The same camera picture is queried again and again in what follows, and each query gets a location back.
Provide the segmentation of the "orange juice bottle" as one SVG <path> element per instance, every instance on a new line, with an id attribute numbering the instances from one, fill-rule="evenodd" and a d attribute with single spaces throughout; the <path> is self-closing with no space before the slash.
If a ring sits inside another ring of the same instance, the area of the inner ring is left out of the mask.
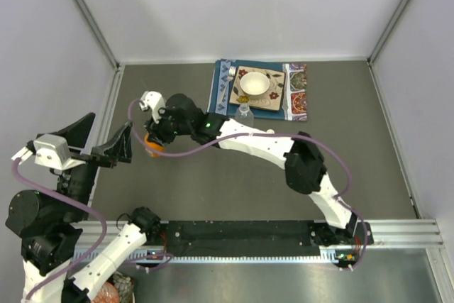
<path id="1" fill-rule="evenodd" d="M 162 142 L 151 133 L 146 133 L 143 142 L 145 144 L 145 150 L 148 155 L 152 158 L 158 158 L 165 151 Z"/>

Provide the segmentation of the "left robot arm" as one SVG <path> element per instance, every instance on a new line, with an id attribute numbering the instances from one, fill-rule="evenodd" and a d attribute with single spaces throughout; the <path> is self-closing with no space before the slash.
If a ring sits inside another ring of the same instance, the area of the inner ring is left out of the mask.
<path id="1" fill-rule="evenodd" d="M 94 119 L 89 113 L 59 131 L 38 134 L 12 158 L 15 178 L 29 186 L 13 196 L 6 219 L 21 240 L 24 302 L 92 301 L 130 254 L 162 232 L 160 218 L 139 207 L 95 259 L 67 275 L 107 233 L 107 222 L 88 205 L 99 168 L 132 160 L 131 121 L 90 154 L 82 153 Z"/>

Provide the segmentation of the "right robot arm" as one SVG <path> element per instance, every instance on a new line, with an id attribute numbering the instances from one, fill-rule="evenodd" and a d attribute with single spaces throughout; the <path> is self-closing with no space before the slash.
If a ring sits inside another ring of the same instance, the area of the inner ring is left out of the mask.
<path id="1" fill-rule="evenodd" d="M 164 99 L 161 93 L 148 91 L 139 107 L 151 113 L 145 123 L 149 151 L 164 155 L 165 145 L 177 136 L 189 136 L 199 145 L 196 152 L 216 147 L 266 160 L 284 170 L 290 189 L 308 196 L 320 209 L 337 242 L 347 243 L 356 236 L 358 215 L 331 181 L 321 153 L 327 147 L 311 136 L 264 132 L 225 115 L 204 112 L 184 94 Z"/>

